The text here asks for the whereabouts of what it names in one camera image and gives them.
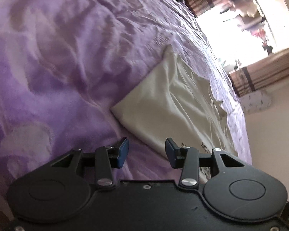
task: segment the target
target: purple bedspread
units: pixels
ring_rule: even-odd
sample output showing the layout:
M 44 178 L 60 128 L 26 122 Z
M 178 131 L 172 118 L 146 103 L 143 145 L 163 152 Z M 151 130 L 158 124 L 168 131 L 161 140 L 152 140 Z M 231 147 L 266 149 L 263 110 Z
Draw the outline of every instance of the purple bedspread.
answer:
M 215 98 L 224 101 L 239 157 L 251 163 L 239 101 L 183 4 L 0 0 L 0 194 L 75 145 L 91 152 L 124 136 L 130 151 L 117 178 L 177 179 L 180 171 L 109 110 L 161 61 L 168 44 L 210 80 Z

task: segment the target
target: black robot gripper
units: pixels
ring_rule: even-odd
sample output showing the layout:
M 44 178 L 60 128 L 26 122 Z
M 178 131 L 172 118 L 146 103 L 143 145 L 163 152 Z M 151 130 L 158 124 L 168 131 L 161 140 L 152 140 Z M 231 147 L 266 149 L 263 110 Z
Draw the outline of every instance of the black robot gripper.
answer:
M 122 168 L 128 150 L 127 138 L 94 153 L 74 148 L 19 178 L 7 192 L 16 218 L 5 231 L 289 231 L 283 184 L 226 151 L 202 154 L 167 138 L 170 165 L 182 169 L 178 184 L 116 182 L 112 168 Z M 94 167 L 94 183 L 86 167 Z M 205 184 L 200 167 L 210 168 Z
M 95 167 L 95 187 L 111 189 L 111 168 L 122 168 L 129 150 L 123 138 L 114 146 L 83 153 L 74 148 L 57 159 L 16 180 L 7 200 L 13 213 L 27 221 L 54 223 L 71 218 L 88 203 L 94 189 L 84 180 L 84 168 Z

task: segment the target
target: round black disc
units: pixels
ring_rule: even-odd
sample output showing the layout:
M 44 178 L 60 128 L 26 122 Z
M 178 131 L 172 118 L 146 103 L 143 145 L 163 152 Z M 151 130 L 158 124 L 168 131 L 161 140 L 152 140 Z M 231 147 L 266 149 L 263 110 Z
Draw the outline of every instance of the round black disc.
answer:
M 16 180 L 7 193 L 12 211 L 39 223 L 64 220 L 88 202 L 90 186 L 67 168 L 48 167 Z
M 284 185 L 253 167 L 225 169 L 207 182 L 203 195 L 215 210 L 241 221 L 270 218 L 287 202 Z

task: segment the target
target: bed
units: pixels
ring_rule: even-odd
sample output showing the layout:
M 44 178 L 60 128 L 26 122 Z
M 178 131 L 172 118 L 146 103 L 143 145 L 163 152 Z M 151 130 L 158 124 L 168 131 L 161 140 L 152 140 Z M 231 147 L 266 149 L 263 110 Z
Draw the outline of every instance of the bed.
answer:
M 80 147 L 128 137 L 117 179 L 180 171 L 110 112 L 171 44 L 223 101 L 239 158 L 251 163 L 239 100 L 188 8 L 175 0 L 0 0 L 0 196 L 16 178 Z

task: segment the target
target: wrinkled fabric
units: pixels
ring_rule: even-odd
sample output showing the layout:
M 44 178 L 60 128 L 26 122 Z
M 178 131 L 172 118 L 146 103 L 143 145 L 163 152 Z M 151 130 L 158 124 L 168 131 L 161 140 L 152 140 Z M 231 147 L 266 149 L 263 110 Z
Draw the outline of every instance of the wrinkled fabric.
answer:
M 188 8 L 175 0 L 0 0 L 0 194 L 78 145 L 130 138 L 116 178 L 177 179 L 168 161 L 127 132 L 110 107 L 161 61 L 165 47 L 224 102 L 239 157 L 251 163 L 243 112 Z
M 238 155 L 227 126 L 227 113 L 212 96 L 210 82 L 195 74 L 166 47 L 163 60 L 118 104 L 111 108 L 120 123 L 167 158 L 165 140 L 200 153 L 218 147 Z M 200 172 L 205 183 L 209 171 Z

